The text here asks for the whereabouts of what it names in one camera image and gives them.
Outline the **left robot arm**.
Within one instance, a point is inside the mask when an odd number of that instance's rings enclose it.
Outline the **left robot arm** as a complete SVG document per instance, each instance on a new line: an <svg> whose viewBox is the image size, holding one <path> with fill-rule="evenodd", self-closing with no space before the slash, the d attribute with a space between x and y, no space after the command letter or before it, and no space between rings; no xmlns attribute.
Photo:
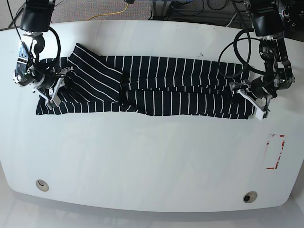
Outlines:
<svg viewBox="0 0 304 228"><path fill-rule="evenodd" d="M230 82L229 89L231 101L244 108L244 114L237 111L239 118L247 119L255 115L256 118L263 120L267 118L270 111L271 99L277 97L278 90L289 89L294 83L295 77L288 58L284 40L285 29L276 2L274 0L246 0L244 4L252 27L246 26L235 1L232 1L244 28L236 34L234 41L231 42L234 53L243 67L232 75L227 75L222 71L219 73L225 78L235 78L247 72L260 75L252 81L243 79L239 82ZM264 61L264 71L253 68L249 64L250 60L244 60L239 53L238 42L243 34L247 35L248 51L252 51L251 32L254 32L258 37L258 52Z"/></svg>

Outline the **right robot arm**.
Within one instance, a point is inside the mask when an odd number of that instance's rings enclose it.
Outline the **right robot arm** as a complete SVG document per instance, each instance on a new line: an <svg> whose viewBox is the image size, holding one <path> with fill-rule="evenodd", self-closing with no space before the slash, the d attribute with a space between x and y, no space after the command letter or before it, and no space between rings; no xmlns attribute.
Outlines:
<svg viewBox="0 0 304 228"><path fill-rule="evenodd" d="M70 66L55 71L61 54L59 36L50 27L55 6L54 0L27 0L23 4L19 28L25 31L25 34L19 35L19 55L13 76L14 82L21 87L33 85L33 92L45 99L49 109L60 106L61 100L57 93L65 85L66 74L73 70ZM57 55L51 62L42 63L39 61L39 54L45 47L43 33L48 31L56 38Z"/></svg>

